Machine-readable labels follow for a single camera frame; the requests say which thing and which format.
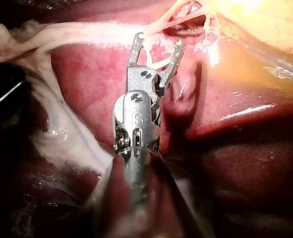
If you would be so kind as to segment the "right arm instrument jaw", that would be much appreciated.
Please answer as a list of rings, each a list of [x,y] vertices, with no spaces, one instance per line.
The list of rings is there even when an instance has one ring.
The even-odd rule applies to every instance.
[[[130,55],[128,58],[128,66],[137,64],[139,54],[143,48],[144,35],[143,32],[139,32],[134,36],[134,40],[131,46]]]
[[[158,76],[160,78],[159,88],[167,89],[171,80],[177,73],[177,69],[184,54],[184,41],[178,40],[174,45],[174,52],[165,70],[160,71]]]

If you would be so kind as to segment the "right arm instrument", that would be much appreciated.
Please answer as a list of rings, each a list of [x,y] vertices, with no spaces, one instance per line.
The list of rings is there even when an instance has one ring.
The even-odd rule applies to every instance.
[[[146,66],[127,67],[125,93],[113,109],[114,150],[148,147],[160,154],[160,106],[164,85],[156,70]]]

